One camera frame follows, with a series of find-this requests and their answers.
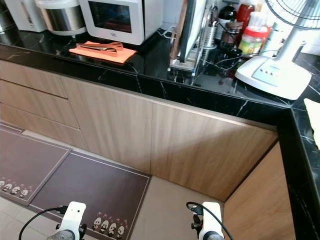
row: kitchen drawer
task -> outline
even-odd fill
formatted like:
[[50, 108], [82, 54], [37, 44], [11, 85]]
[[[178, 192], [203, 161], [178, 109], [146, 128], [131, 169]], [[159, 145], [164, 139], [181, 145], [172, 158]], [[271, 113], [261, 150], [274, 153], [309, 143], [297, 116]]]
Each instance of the kitchen drawer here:
[[0, 103], [0, 119], [61, 142], [87, 149], [79, 129]]
[[0, 102], [78, 128], [67, 99], [0, 80]]
[[0, 79], [68, 98], [59, 75], [50, 72], [0, 60]]

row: kitchen counter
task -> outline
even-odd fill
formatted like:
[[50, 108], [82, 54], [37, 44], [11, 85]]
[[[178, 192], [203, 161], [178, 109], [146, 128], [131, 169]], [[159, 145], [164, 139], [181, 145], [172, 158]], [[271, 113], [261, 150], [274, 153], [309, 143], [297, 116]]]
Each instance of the kitchen counter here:
[[301, 97], [291, 101], [234, 79], [232, 72], [219, 74], [209, 64], [200, 67], [194, 79], [181, 72], [169, 74], [170, 42], [158, 34], [124, 64], [68, 52], [85, 41], [99, 40], [87, 33], [72, 39], [13, 28], [0, 35], [0, 59], [277, 126], [296, 238], [320, 239], [320, 150], [303, 103], [304, 98], [320, 102], [320, 57], [298, 56], [296, 63], [310, 71], [312, 79]]

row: tongs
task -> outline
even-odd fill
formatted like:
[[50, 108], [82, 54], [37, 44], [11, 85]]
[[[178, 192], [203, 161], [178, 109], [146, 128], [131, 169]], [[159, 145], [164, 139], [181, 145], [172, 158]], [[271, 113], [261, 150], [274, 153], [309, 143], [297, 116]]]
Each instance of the tongs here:
[[111, 56], [117, 56], [117, 51], [122, 51], [124, 49], [124, 46], [121, 42], [115, 41], [108, 44], [99, 44], [99, 43], [93, 43], [93, 44], [85, 44], [85, 43], [77, 43], [77, 47], [81, 48], [87, 48], [87, 49], [94, 49], [99, 51], [106, 51]]

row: wooden cabinet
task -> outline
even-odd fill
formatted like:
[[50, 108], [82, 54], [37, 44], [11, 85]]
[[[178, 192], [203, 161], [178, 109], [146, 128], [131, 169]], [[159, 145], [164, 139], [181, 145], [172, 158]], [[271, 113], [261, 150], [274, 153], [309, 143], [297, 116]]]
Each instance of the wooden cabinet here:
[[153, 103], [151, 173], [225, 201], [276, 138], [271, 130]]
[[152, 103], [67, 77], [62, 82], [88, 150], [148, 173]]
[[0, 60], [0, 79], [67, 98], [60, 76]]
[[7, 123], [86, 149], [79, 129], [0, 103], [0, 119]]
[[279, 143], [225, 202], [223, 221], [236, 240], [296, 239]]
[[59, 96], [0, 80], [0, 102], [79, 128], [68, 100]]

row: white microwave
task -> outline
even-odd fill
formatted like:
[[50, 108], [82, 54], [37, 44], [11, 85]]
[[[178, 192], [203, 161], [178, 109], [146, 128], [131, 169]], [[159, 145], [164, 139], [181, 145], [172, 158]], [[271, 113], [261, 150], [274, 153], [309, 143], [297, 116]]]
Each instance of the white microwave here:
[[140, 45], [162, 24], [163, 0], [80, 0], [91, 36]]

